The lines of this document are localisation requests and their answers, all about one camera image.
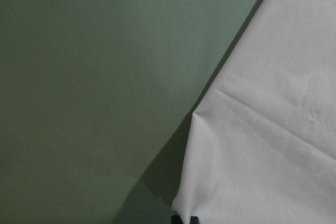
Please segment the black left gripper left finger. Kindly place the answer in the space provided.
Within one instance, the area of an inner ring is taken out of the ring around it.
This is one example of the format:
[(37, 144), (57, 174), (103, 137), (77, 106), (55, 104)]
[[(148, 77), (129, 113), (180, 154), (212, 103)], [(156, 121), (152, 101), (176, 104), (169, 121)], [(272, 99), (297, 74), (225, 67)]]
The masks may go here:
[(171, 224), (183, 224), (183, 221), (179, 215), (173, 215), (171, 217)]

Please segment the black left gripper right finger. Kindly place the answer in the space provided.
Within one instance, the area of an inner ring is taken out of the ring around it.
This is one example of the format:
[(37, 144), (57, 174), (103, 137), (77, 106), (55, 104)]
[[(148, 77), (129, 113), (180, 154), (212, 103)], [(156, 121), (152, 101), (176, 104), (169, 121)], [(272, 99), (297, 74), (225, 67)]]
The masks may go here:
[(191, 216), (191, 218), (190, 218), (190, 224), (200, 224), (199, 222), (200, 221), (199, 221), (198, 216)]

